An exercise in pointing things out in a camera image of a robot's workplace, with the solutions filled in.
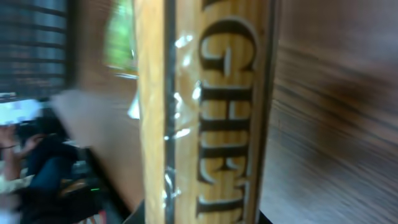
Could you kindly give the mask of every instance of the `brown wooden surface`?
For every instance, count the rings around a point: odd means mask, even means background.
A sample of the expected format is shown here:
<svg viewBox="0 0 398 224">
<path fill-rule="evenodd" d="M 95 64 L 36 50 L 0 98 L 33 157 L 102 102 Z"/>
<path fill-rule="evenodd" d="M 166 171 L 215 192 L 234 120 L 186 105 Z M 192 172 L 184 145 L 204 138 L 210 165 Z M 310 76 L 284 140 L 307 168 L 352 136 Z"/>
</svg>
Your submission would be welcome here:
<svg viewBox="0 0 398 224">
<path fill-rule="evenodd" d="M 144 198 L 139 120 L 127 115 L 137 82 L 116 77 L 103 64 L 110 5 L 110 0 L 80 1 L 77 84 L 55 96 L 52 103 L 76 143 L 93 148 L 133 211 Z"/>
<path fill-rule="evenodd" d="M 398 223 L 398 2 L 283 1 L 262 211 Z"/>
</svg>

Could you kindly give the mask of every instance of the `slatted panel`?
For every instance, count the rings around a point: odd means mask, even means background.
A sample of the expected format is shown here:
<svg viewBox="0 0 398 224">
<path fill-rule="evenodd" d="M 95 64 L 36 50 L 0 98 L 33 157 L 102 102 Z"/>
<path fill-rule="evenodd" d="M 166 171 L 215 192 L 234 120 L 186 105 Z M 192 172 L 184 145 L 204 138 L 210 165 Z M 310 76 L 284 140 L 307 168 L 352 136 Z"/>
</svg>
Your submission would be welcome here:
<svg viewBox="0 0 398 224">
<path fill-rule="evenodd" d="M 68 0 L 0 0 L 0 102 L 59 92 Z"/>
</svg>

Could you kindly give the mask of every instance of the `spaghetti package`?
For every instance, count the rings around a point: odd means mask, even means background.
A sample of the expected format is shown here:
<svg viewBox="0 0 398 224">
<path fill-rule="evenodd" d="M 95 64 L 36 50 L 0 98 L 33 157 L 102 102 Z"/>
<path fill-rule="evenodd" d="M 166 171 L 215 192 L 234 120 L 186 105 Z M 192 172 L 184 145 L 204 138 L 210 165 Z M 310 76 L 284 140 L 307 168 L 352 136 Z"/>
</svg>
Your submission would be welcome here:
<svg viewBox="0 0 398 224">
<path fill-rule="evenodd" d="M 136 0 L 146 222 L 257 222 L 277 0 Z"/>
</svg>

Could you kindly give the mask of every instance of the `person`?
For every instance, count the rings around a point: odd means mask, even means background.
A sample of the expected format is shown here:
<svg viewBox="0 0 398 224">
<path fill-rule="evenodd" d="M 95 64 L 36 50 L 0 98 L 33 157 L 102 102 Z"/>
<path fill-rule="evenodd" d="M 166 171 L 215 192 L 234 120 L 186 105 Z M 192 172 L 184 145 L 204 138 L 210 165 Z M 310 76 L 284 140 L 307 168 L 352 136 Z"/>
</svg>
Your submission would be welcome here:
<svg viewBox="0 0 398 224">
<path fill-rule="evenodd" d="M 77 149 L 64 144 L 56 136 L 33 134 L 24 141 L 20 152 L 14 148 L 15 126 L 0 127 L 0 147 L 5 162 L 3 176 L 7 181 L 20 179 L 22 160 L 26 160 L 26 176 L 34 176 L 30 184 L 17 190 L 20 198 L 21 223 L 76 223 L 97 214 L 95 199 L 59 197 L 62 181 L 73 179 L 72 167 L 78 160 Z"/>
</svg>

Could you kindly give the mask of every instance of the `bracelet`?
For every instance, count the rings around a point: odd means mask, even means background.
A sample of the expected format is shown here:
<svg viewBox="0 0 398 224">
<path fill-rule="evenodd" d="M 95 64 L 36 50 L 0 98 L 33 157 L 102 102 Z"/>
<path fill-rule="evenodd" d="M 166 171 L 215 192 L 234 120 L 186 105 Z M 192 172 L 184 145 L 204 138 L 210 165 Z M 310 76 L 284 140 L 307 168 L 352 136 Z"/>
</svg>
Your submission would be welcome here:
<svg viewBox="0 0 398 224">
<path fill-rule="evenodd" d="M 17 145 L 14 145 L 14 146 L 9 146 L 9 147 L 0 147 L 0 149 L 10 149 L 10 148 L 12 148 L 12 147 L 16 147 Z"/>
</svg>

